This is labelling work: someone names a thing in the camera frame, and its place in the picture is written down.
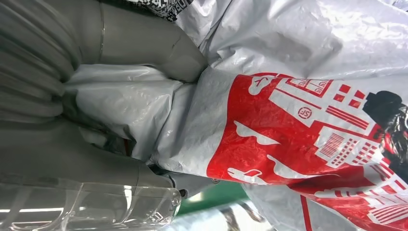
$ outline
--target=crumpled plastic bag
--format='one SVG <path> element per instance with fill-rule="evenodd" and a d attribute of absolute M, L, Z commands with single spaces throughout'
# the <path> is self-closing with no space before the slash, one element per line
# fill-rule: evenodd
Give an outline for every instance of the crumpled plastic bag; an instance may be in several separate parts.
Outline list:
<path fill-rule="evenodd" d="M 82 65 L 65 84 L 65 97 L 89 118 L 83 124 L 135 140 L 132 157 L 148 161 L 181 85 L 147 66 Z"/>
<path fill-rule="evenodd" d="M 161 164 L 163 157 L 167 159 L 176 155 L 173 147 L 185 124 L 195 88 L 195 84 L 184 84 L 175 91 L 170 114 L 157 138 L 157 146 L 152 155 L 154 162 Z"/>
<path fill-rule="evenodd" d="M 406 229 L 407 22 L 375 0 L 231 1 L 173 154 L 155 160 Z"/>
<path fill-rule="evenodd" d="M 285 185 L 243 184 L 248 197 L 277 231 L 360 231 L 335 210 L 327 211 Z"/>

